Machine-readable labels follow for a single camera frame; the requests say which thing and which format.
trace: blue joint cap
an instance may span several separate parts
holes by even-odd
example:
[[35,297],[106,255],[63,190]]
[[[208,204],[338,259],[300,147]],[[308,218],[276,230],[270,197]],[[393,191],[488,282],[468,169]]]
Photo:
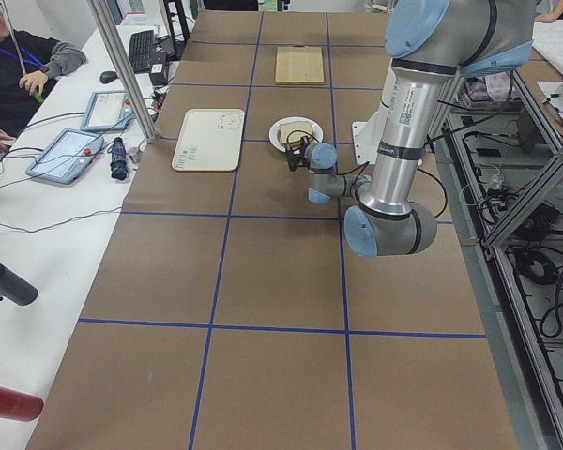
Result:
[[311,152],[312,162],[319,169],[329,169],[334,167],[338,160],[338,152],[333,145],[328,143],[318,143]]
[[480,77],[515,70],[527,62],[531,53],[532,41],[530,40],[505,52],[482,59],[469,66],[461,67],[461,76],[463,78]]
[[309,202],[325,204],[325,203],[329,203],[330,200],[331,197],[329,197],[327,194],[324,194],[323,192],[319,192],[318,190],[309,187]]
[[386,31],[386,51],[404,58],[421,47],[434,33],[450,0],[401,0],[390,15]]
[[358,206],[351,206],[346,211],[344,234],[348,245],[358,256],[377,256],[377,243],[372,224]]

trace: keyboard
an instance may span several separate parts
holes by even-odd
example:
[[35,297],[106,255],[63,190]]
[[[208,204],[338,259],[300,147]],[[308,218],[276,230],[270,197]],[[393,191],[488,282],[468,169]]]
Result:
[[129,40],[128,56],[134,73],[150,70],[150,55],[154,51],[154,31],[134,33]]

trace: white robot link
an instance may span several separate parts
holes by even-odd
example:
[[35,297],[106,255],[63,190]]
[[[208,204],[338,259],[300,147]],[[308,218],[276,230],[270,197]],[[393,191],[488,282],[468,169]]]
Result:
[[473,77],[514,70],[529,59],[536,0],[401,0],[390,16],[386,50],[396,76],[373,179],[333,175],[335,149],[310,144],[309,199],[352,195],[344,233],[359,256],[405,255],[435,239],[436,220],[408,201],[443,84],[457,70]]

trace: plate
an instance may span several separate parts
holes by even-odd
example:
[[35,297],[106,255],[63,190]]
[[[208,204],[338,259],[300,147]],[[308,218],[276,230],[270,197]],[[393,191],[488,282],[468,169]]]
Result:
[[300,120],[306,120],[307,122],[311,122],[312,135],[319,142],[323,140],[323,130],[321,129],[321,127],[319,127],[319,124],[317,124],[314,120],[307,119],[306,117],[284,117],[283,119],[278,120],[269,129],[269,140],[271,141],[271,143],[275,148],[277,148],[281,152],[285,152],[282,141],[280,139],[280,125],[287,124],[289,122],[298,122]]

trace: black cylinder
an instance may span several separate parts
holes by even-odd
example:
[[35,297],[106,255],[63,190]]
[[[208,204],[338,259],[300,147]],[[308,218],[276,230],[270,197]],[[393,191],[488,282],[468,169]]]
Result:
[[0,294],[24,306],[38,297],[38,290],[0,263]]

